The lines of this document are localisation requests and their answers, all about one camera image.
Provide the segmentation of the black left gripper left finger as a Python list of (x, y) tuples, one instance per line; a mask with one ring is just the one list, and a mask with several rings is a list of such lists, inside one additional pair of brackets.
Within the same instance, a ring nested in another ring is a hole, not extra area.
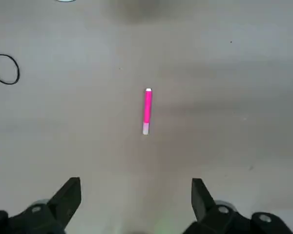
[(0, 234), (64, 234), (81, 201), (81, 180), (71, 177), (46, 203), (15, 216), (0, 210)]

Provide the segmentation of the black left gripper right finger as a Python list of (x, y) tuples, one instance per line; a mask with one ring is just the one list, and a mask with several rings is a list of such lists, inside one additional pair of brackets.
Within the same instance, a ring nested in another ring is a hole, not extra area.
[(216, 204), (200, 178), (191, 183), (191, 204), (196, 217), (183, 234), (292, 234), (278, 216), (253, 213), (251, 218), (224, 204)]

